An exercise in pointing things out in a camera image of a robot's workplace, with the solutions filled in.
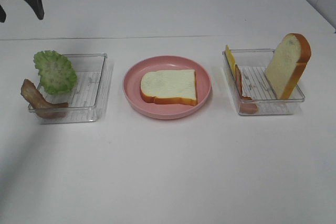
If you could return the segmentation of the clear plastic tray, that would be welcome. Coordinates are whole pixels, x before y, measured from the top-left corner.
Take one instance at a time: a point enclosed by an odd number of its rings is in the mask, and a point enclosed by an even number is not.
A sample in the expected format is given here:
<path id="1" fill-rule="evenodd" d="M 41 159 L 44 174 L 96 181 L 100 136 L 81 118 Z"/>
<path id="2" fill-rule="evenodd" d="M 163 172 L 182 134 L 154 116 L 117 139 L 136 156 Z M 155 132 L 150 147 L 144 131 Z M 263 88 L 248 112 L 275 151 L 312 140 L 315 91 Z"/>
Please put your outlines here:
<path id="1" fill-rule="evenodd" d="M 78 77 L 74 88 L 63 94 L 48 94 L 41 85 L 37 90 L 50 103 L 68 103 L 67 108 L 34 109 L 28 106 L 28 112 L 35 114 L 40 124 L 94 122 L 103 117 L 106 111 L 113 61 L 107 54 L 66 54 Z"/>
<path id="2" fill-rule="evenodd" d="M 243 95 L 252 98 L 258 106 L 255 114 L 243 114 L 239 112 L 241 101 L 225 52 L 224 73 L 230 88 L 233 101 L 239 115 L 288 115 L 294 114 L 300 104 L 305 101 L 305 96 L 299 86 L 296 86 L 288 99 L 277 99 L 275 92 L 269 84 L 264 73 L 267 65 L 274 55 L 274 49 L 232 49 L 242 75 Z"/>

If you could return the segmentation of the bread slice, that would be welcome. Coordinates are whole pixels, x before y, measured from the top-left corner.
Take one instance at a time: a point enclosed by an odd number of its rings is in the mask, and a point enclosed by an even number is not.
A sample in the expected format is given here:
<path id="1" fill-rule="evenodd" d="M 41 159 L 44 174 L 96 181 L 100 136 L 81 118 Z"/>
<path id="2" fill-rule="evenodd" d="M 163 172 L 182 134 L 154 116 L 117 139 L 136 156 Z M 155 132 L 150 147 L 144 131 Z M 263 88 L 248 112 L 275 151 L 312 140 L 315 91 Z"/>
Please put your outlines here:
<path id="1" fill-rule="evenodd" d="M 147 72 L 140 82 L 140 95 L 147 103 L 196 106 L 196 71 L 182 69 Z"/>
<path id="2" fill-rule="evenodd" d="M 288 99 L 291 96 L 310 57 L 310 45 L 302 34 L 285 35 L 265 70 L 277 99 Z"/>

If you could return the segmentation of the clear left plastic tray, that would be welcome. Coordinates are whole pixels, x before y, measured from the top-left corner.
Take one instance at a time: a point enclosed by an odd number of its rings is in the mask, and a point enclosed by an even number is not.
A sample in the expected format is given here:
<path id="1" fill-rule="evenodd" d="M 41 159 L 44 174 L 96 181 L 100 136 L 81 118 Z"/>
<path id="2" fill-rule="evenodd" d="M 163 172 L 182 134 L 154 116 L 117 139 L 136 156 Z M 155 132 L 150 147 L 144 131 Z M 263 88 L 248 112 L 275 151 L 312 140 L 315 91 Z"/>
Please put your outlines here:
<path id="1" fill-rule="evenodd" d="M 66 54 L 78 77 L 74 88 L 63 94 L 48 94 L 41 85 L 37 90 L 50 103 L 68 103 L 67 108 L 34 109 L 28 106 L 28 112 L 35 114 L 40 124 L 94 122 L 103 117 L 106 111 L 113 61 L 107 54 Z"/>

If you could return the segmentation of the clear right plastic tray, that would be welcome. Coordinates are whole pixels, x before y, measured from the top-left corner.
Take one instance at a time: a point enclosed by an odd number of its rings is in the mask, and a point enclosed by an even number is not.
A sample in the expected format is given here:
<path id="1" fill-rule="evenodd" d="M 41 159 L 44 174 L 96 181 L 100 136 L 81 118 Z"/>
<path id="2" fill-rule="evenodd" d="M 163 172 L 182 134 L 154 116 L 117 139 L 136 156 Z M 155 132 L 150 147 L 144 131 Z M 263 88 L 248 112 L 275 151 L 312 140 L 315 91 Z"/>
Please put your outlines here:
<path id="1" fill-rule="evenodd" d="M 230 88 L 233 101 L 239 115 L 288 115 L 294 114 L 300 104 L 305 101 L 305 96 L 299 86 L 296 86 L 288 99 L 277 99 L 275 92 L 269 84 L 264 73 L 267 65 L 274 55 L 274 49 L 232 49 L 242 75 L 243 95 L 252 98 L 258 106 L 255 114 L 243 114 L 239 112 L 241 101 L 225 52 L 224 73 Z"/>

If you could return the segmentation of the green lettuce leaf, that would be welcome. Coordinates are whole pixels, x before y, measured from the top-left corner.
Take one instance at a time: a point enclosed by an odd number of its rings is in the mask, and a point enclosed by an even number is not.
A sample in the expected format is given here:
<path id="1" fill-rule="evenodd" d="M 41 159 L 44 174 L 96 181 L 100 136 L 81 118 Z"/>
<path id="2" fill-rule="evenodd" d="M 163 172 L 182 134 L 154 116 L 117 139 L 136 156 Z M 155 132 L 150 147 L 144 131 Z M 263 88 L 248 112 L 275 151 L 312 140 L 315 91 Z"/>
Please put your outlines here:
<path id="1" fill-rule="evenodd" d="M 48 94 L 68 93 L 78 81 L 71 61 L 54 50 L 34 54 L 34 64 L 40 76 L 40 85 Z"/>

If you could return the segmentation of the pink round plate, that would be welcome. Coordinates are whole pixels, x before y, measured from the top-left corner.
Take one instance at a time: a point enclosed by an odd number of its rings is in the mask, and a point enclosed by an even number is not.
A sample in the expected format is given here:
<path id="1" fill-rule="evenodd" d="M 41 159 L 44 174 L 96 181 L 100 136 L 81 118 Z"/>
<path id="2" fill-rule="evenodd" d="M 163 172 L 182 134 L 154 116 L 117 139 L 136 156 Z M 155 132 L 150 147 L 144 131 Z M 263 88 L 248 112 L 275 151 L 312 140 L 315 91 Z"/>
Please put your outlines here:
<path id="1" fill-rule="evenodd" d="M 123 79 L 129 104 L 139 113 L 161 120 L 179 119 L 200 109 L 212 90 L 207 71 L 178 56 L 157 56 L 135 64 Z"/>

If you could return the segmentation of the yellow cheese slice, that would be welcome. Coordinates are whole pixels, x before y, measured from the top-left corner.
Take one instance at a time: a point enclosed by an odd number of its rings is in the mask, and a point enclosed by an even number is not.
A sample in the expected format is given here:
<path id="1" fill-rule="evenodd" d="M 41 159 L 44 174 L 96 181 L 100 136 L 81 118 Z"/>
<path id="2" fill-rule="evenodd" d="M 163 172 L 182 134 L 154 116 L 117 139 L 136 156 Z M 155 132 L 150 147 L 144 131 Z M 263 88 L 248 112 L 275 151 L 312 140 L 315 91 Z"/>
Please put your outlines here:
<path id="1" fill-rule="evenodd" d="M 236 73 L 236 62 L 235 62 L 235 58 L 229 48 L 228 45 L 226 45 L 225 47 L 225 55 L 226 55 L 226 58 L 228 60 L 228 64 L 230 66 L 230 69 L 231 69 L 231 72 L 233 74 L 233 76 L 235 77 L 235 73 Z"/>

